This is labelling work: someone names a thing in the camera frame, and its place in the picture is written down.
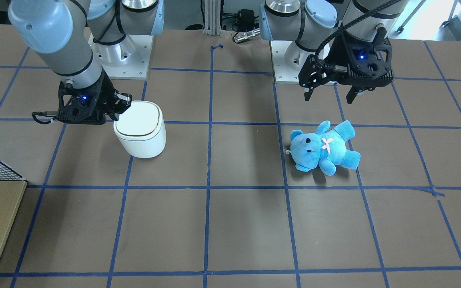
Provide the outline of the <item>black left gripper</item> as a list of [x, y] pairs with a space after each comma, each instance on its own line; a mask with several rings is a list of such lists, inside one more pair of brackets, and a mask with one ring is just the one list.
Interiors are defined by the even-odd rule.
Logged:
[[392, 83], [395, 79], [392, 46], [386, 35], [386, 31], [376, 31], [373, 40], [364, 41], [344, 31], [333, 40], [323, 60], [309, 55], [298, 76], [304, 100], [308, 102], [314, 89], [329, 81], [351, 86], [346, 95], [348, 104], [368, 89]]

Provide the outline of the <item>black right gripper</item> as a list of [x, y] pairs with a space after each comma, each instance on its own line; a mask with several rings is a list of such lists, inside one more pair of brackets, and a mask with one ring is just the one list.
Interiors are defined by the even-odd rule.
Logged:
[[119, 93], [106, 72], [83, 89], [61, 82], [58, 90], [59, 108], [57, 119], [68, 124], [102, 125], [106, 115], [118, 120], [132, 104], [133, 95]]

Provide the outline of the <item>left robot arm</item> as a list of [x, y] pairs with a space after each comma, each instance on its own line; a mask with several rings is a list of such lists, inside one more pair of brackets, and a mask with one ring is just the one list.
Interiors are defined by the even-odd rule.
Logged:
[[298, 83], [309, 101], [328, 82], [349, 86], [346, 100], [395, 80], [388, 33], [406, 0], [266, 0], [261, 38], [290, 41]]

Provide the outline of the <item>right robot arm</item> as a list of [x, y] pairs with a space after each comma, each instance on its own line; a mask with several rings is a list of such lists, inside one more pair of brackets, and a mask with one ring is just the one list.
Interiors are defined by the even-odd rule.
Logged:
[[60, 78], [59, 107], [33, 112], [39, 124], [118, 128], [152, 116], [114, 88], [107, 67], [139, 61], [131, 35], [160, 35], [163, 0], [0, 0], [24, 43]]

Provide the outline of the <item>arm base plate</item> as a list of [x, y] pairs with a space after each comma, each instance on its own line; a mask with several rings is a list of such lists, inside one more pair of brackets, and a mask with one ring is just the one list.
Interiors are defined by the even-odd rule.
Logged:
[[113, 46], [96, 44], [93, 35], [88, 43], [94, 57], [112, 80], [146, 80], [152, 53], [152, 35], [127, 35]]
[[271, 41], [271, 59], [277, 84], [299, 84], [300, 70], [311, 52], [300, 49], [293, 41]]

